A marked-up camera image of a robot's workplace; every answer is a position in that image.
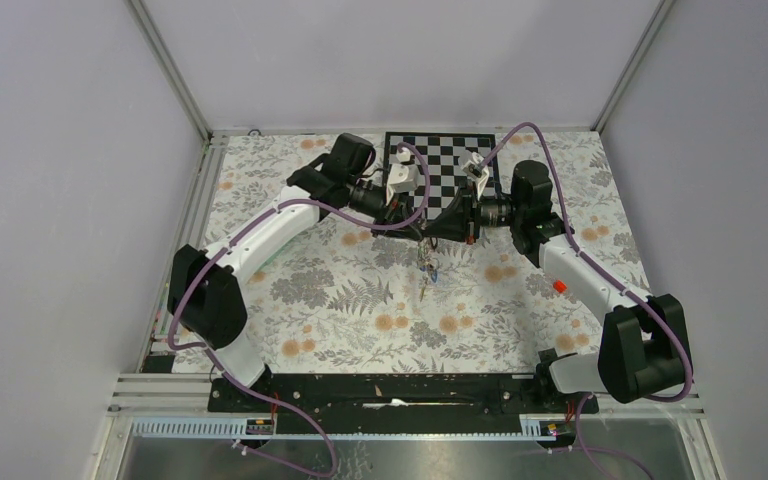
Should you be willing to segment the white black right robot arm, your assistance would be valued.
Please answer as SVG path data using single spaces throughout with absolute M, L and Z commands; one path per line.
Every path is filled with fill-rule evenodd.
M 533 386 L 535 402 L 557 412 L 573 393 L 607 393 L 620 403 L 677 402 L 693 384 L 684 310 L 672 295 L 653 296 L 620 279 L 586 253 L 575 237 L 553 164 L 516 164 L 509 192 L 483 198 L 488 162 L 470 158 L 467 183 L 424 230 L 432 238 L 469 242 L 483 227 L 509 228 L 514 247 L 559 282 L 600 321 L 595 354 L 544 360 Z

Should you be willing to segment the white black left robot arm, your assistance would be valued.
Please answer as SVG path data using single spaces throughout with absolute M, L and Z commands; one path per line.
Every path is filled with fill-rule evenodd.
M 363 188 L 362 175 L 376 152 L 367 140 L 339 135 L 331 150 L 294 171 L 277 197 L 234 233 L 204 249 L 185 244 L 173 256 L 167 310 L 172 319 L 167 345 L 175 351 L 205 350 L 232 386 L 232 398 L 248 411 L 269 401 L 270 385 L 261 376 L 266 362 L 244 332 L 248 321 L 243 285 L 290 240 L 333 214 L 373 232 L 410 226 L 421 213 L 387 224 L 399 193 L 417 186 L 430 188 L 430 168 L 419 150 L 402 142 L 398 163 L 384 186 Z M 195 334 L 190 345 L 179 343 L 179 327 Z

